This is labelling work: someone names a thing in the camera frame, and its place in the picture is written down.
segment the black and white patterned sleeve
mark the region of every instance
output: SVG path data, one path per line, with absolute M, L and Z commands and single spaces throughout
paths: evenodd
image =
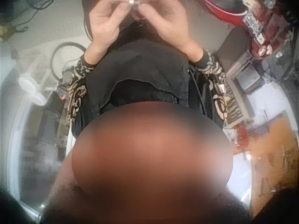
M 229 100 L 225 93 L 229 85 L 226 82 L 226 74 L 222 66 L 210 52 L 205 50 L 202 59 L 193 65 L 195 71 L 203 74 L 208 80 L 217 113 L 221 120 L 225 122 L 228 117 L 227 102 Z
M 85 78 L 95 68 L 96 65 L 88 64 L 82 56 L 72 73 L 72 82 L 68 86 L 68 107 L 67 107 L 67 124 L 70 126 L 78 113 L 82 103 L 82 98 L 87 93 Z

